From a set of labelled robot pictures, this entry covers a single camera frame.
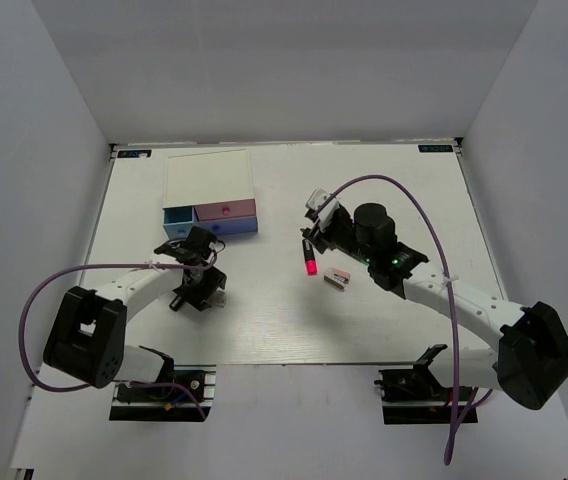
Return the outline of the small grey eraser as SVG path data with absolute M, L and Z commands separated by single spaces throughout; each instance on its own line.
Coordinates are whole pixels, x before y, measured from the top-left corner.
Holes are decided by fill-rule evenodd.
M 212 300 L 214 307 L 223 308 L 226 305 L 226 295 L 222 291 L 218 291 Z

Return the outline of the pink eraser with white core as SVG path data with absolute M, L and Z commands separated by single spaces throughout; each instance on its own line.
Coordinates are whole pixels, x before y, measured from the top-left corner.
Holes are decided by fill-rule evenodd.
M 323 279 L 330 286 L 343 291 L 350 284 L 351 275 L 346 271 L 329 267 L 324 271 Z

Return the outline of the purple blue drawer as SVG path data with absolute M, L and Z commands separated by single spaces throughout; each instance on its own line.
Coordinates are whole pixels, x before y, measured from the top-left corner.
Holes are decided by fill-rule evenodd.
M 211 232 L 217 237 L 255 233 L 258 231 L 256 216 L 225 218 L 198 221 L 196 226 Z

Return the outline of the light blue drawer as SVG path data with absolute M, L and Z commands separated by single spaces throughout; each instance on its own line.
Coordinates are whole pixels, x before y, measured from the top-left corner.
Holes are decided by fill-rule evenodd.
M 163 209 L 163 228 L 169 239 L 184 239 L 196 222 L 192 206 Z

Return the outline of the pink cap black highlighter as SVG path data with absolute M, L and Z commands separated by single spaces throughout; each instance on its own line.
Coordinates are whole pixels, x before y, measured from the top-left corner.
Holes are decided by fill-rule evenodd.
M 302 240 L 303 256 L 306 272 L 309 276 L 314 276 L 318 274 L 318 267 L 315 258 L 313 245 L 309 240 Z

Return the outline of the pink drawer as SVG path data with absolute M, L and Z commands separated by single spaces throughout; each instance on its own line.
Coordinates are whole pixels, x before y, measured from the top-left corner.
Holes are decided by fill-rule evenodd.
M 195 206 L 195 213 L 202 222 L 253 217 L 256 215 L 256 203 L 251 198 L 200 204 Z

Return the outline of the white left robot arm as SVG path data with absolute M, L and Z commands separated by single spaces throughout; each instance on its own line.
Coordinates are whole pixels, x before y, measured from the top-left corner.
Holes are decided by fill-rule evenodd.
M 171 239 L 154 250 L 174 259 L 127 266 L 126 273 L 95 289 L 75 286 L 60 304 L 47 339 L 46 365 L 95 388 L 130 382 L 152 398 L 163 399 L 175 387 L 172 358 L 148 347 L 126 343 L 128 323 L 161 296 L 172 293 L 172 311 L 188 304 L 199 312 L 224 297 L 227 277 L 214 266 L 218 238 L 200 227 L 184 239 Z

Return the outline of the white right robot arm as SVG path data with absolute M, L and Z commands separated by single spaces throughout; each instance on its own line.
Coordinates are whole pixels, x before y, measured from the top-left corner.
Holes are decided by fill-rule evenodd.
M 539 410 L 568 378 L 568 334 L 557 311 L 500 300 L 446 276 L 428 257 L 401 243 L 384 206 L 365 203 L 349 213 L 316 190 L 306 202 L 312 225 L 302 235 L 319 253 L 338 250 L 363 263 L 373 282 L 403 300 L 427 307 L 485 343 L 459 355 L 444 345 L 429 348 L 413 365 L 417 390 L 436 399 L 457 381 L 465 388 L 504 392 Z

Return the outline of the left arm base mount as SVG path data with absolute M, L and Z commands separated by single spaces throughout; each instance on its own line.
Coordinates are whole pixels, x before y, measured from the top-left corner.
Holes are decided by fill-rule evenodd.
M 171 386 L 139 388 L 118 384 L 109 420 L 124 422 L 199 423 L 213 406 L 217 367 L 176 366 Z

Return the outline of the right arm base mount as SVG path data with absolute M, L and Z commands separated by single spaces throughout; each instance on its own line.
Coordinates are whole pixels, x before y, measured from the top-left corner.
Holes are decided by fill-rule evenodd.
M 381 398 L 383 423 L 445 425 L 450 422 L 453 400 L 453 352 L 436 344 L 408 362 L 377 367 L 374 385 Z

